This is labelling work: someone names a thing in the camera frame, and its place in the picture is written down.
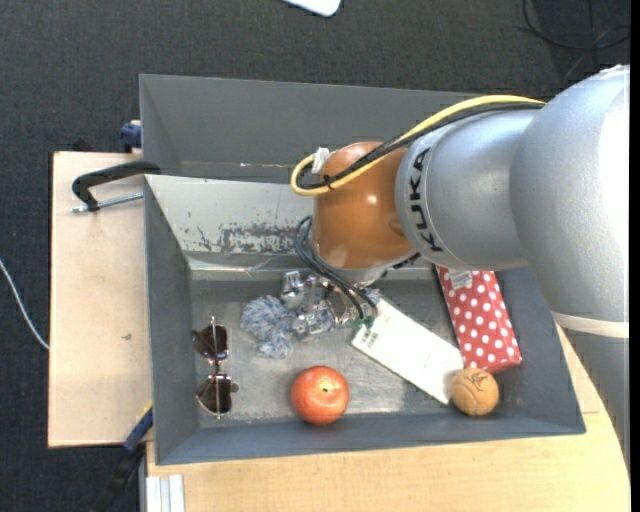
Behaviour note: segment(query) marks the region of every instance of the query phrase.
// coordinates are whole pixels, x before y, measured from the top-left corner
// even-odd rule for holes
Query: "red polka dot box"
[[[465,367],[498,373],[518,366],[522,355],[495,274],[436,268]]]

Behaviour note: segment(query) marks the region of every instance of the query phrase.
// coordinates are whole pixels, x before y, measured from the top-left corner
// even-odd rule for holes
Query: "ball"
[[[496,379],[480,368],[465,368],[451,381],[454,405],[469,416],[484,416],[493,411],[500,400]]]

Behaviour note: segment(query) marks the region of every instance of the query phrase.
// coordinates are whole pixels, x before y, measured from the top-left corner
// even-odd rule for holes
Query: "red apple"
[[[349,404],[349,385],[344,376],[328,366],[304,370],[291,387],[293,408],[307,423],[328,425],[336,421]]]

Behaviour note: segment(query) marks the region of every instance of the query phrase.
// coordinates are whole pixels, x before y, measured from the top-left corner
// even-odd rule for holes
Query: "wooden board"
[[[53,159],[49,446],[120,443],[151,400],[141,200],[96,213],[73,180],[133,158],[59,152]],[[142,177],[93,189],[98,199],[141,190]]]
[[[188,512],[631,510],[622,452],[604,411],[582,435],[401,450],[157,466],[182,474]]]

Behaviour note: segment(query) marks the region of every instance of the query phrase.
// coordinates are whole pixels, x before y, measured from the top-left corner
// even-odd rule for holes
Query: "white card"
[[[451,380],[464,367],[458,348],[385,300],[371,329],[362,327],[351,343],[443,404],[451,398]]]
[[[303,9],[320,14],[321,16],[333,16],[342,0],[284,0],[287,3],[297,5]]]

